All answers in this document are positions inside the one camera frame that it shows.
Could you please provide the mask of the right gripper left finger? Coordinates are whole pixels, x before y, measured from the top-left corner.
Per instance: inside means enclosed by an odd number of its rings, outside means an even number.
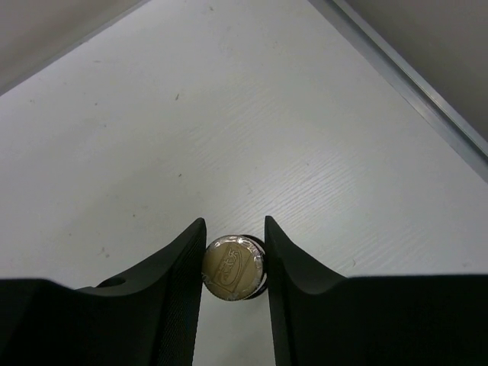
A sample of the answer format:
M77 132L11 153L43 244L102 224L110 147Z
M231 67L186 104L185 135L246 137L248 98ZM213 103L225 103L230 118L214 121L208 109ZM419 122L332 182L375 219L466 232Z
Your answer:
M190 365L206 225L95 287L1 282L3 365Z

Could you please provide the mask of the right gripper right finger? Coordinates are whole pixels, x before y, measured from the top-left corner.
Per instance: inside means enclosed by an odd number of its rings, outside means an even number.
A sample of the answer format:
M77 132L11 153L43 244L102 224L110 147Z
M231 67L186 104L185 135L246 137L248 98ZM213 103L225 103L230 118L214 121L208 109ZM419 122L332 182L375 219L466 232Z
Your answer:
M344 277L265 219L278 365L485 365L484 274Z

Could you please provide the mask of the beige cap dark bottle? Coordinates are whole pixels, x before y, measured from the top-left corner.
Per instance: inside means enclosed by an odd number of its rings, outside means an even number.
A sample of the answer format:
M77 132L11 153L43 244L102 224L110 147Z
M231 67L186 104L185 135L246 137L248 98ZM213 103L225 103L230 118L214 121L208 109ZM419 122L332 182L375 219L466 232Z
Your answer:
M207 246L201 273L205 287L221 300L256 298L268 287L265 243L250 235L221 236Z

